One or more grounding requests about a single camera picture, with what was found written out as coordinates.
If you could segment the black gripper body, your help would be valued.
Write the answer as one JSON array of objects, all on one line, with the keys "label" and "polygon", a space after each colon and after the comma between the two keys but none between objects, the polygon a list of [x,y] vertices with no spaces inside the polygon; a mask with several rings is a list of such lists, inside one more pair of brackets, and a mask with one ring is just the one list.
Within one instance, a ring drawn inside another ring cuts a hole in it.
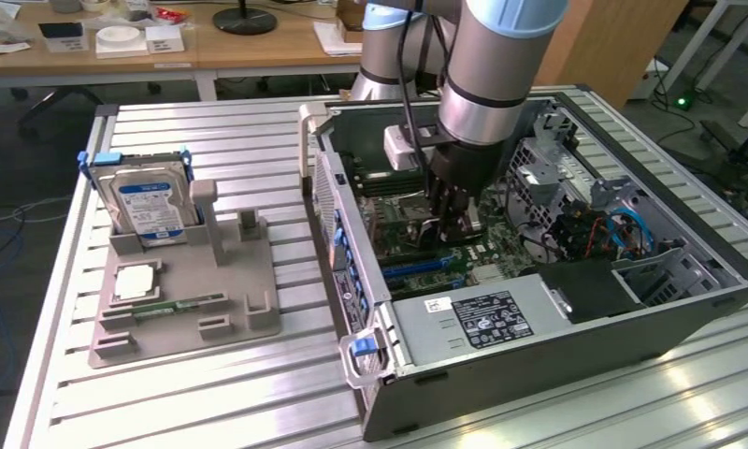
[{"label": "black gripper body", "polygon": [[443,185],[480,195],[494,179],[504,152],[504,142],[486,146],[463,141],[439,144],[429,164],[431,187]]}]

